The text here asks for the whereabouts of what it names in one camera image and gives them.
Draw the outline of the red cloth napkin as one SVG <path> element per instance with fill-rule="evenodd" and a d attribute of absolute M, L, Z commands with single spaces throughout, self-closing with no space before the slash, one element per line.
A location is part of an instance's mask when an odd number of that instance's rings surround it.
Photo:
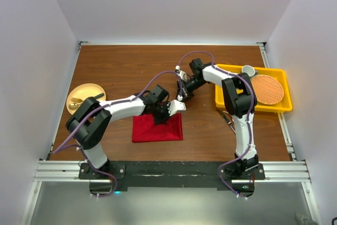
<path fill-rule="evenodd" d="M 132 142 L 182 141 L 182 116 L 175 114 L 165 124 L 156 125 L 151 115 L 133 117 Z"/>

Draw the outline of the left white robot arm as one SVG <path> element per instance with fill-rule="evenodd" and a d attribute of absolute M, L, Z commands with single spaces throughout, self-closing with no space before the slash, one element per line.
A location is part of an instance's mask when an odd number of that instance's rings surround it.
<path fill-rule="evenodd" d="M 70 138 L 74 138 L 91 163 L 90 172 L 98 179 L 109 173 L 109 159 L 103 151 L 101 139 L 113 122 L 140 115 L 153 116 L 156 123 L 165 123 L 171 116 L 169 92 L 157 85 L 151 91 L 134 94 L 124 99 L 98 101 L 87 98 L 66 123 Z"/>

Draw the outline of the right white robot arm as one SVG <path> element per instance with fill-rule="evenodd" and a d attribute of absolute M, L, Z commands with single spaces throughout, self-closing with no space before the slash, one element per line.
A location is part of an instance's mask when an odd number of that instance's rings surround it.
<path fill-rule="evenodd" d="M 254 158 L 257 151 L 254 145 L 253 118 L 257 104 L 249 76 L 246 73 L 232 73 L 219 68 L 213 63 L 204 64 L 197 58 L 189 63 L 193 75 L 188 78 L 186 73 L 176 67 L 180 76 L 177 97 L 187 101 L 193 97 L 193 92 L 206 83 L 213 83 L 222 88 L 225 108 L 232 116 L 236 134 L 237 159 L 243 160 L 235 165 L 234 172 L 240 179 L 247 179 L 253 173 L 251 163 L 245 161 Z"/>

